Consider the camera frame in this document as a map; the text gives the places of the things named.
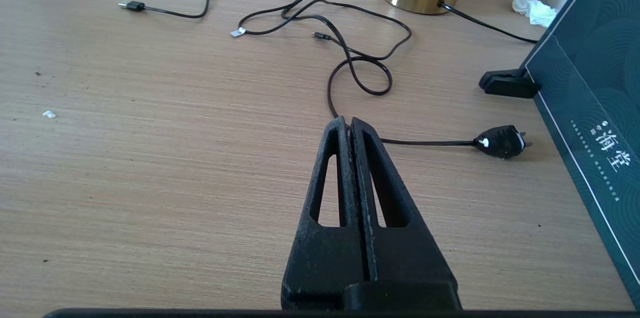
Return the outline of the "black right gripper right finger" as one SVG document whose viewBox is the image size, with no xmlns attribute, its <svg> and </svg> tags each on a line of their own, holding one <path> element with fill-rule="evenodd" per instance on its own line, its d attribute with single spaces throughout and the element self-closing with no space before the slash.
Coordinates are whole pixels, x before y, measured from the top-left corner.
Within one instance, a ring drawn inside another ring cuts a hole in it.
<svg viewBox="0 0 640 318">
<path fill-rule="evenodd" d="M 354 118 L 350 132 L 368 279 L 455 282 L 377 131 Z"/>
</svg>

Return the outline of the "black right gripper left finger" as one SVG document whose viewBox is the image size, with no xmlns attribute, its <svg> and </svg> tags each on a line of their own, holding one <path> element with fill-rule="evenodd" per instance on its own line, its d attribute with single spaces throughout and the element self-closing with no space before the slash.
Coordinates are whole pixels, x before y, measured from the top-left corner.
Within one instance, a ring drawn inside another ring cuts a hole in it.
<svg viewBox="0 0 640 318">
<path fill-rule="evenodd" d="M 338 226 L 319 223 L 329 160 L 336 158 Z M 342 309 L 343 292 L 365 278 L 361 217 L 345 119 L 323 129 L 281 284 L 284 309 Z"/>
</svg>

